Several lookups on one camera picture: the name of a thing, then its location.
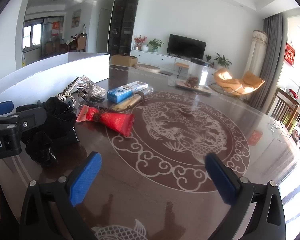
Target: glossy table surface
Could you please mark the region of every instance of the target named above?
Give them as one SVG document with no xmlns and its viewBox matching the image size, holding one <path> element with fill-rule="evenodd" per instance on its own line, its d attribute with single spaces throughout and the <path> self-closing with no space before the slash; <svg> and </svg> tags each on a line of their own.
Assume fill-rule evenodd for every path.
<svg viewBox="0 0 300 240">
<path fill-rule="evenodd" d="M 291 138 L 281 143 L 273 137 L 269 116 L 237 99 L 177 89 L 168 77 L 133 68 L 112 66 L 109 79 L 98 84 L 108 90 L 133 81 L 146 82 L 155 92 L 132 109 L 130 137 L 99 123 L 76 123 L 80 142 L 55 150 L 58 164 L 42 167 L 24 150 L 0 160 L 0 183 L 17 218 L 31 180 L 52 182 L 68 175 L 97 151 L 101 170 L 76 208 L 99 239 L 124 239 L 123 234 L 129 239 L 207 239 L 229 210 L 204 168 L 204 155 L 214 151 L 238 176 L 278 183 L 287 239 L 295 238 L 300 231 L 300 151 Z"/>
</svg>

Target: green plant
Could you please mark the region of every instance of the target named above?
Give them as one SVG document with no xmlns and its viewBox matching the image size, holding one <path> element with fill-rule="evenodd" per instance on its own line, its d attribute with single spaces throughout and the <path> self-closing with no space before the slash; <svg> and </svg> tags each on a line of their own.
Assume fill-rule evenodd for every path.
<svg viewBox="0 0 300 240">
<path fill-rule="evenodd" d="M 151 45 L 153 50 L 157 50 L 158 48 L 160 48 L 162 46 L 162 44 L 164 44 L 164 43 L 161 40 L 158 40 L 156 38 L 154 38 L 152 41 L 148 42 L 148 45 Z"/>
<path fill-rule="evenodd" d="M 206 59 L 207 59 L 208 62 L 209 62 L 209 60 L 212 58 L 211 55 L 208 55 L 208 54 L 206 54 L 205 57 L 206 57 Z"/>
<path fill-rule="evenodd" d="M 230 65 L 232 65 L 232 62 L 229 61 L 229 59 L 226 59 L 225 58 L 225 55 L 222 55 L 222 57 L 220 56 L 219 53 L 216 53 L 218 56 L 215 57 L 214 60 L 217 61 L 217 63 L 222 66 L 222 67 L 225 67 L 225 68 L 229 68 Z"/>
</svg>

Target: red tube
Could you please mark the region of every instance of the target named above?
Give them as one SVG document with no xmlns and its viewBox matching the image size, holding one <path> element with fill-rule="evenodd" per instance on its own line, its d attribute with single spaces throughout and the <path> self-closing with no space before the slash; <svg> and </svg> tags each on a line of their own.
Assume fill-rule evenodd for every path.
<svg viewBox="0 0 300 240">
<path fill-rule="evenodd" d="M 83 106 L 77 117 L 77 122 L 83 121 L 101 122 L 112 130 L 115 130 L 128 137 L 130 136 L 133 125 L 134 115 L 110 112 L 100 114 L 99 110 L 94 107 Z"/>
</svg>

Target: jar of dried food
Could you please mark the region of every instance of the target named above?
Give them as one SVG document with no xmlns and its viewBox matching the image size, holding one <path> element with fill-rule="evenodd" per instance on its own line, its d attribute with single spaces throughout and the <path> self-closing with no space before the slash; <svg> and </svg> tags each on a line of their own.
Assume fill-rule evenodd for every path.
<svg viewBox="0 0 300 240">
<path fill-rule="evenodd" d="M 199 89 L 205 85 L 208 76 L 209 62 L 198 58 L 191 58 L 186 85 Z"/>
</svg>

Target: tv screen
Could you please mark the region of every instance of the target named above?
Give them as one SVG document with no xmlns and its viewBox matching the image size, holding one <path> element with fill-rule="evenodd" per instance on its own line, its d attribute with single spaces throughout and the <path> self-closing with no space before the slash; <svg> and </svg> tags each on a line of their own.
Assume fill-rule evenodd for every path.
<svg viewBox="0 0 300 240">
<path fill-rule="evenodd" d="M 202 59 L 206 44 L 203 41 L 170 34 L 167 53 L 183 57 Z"/>
</svg>

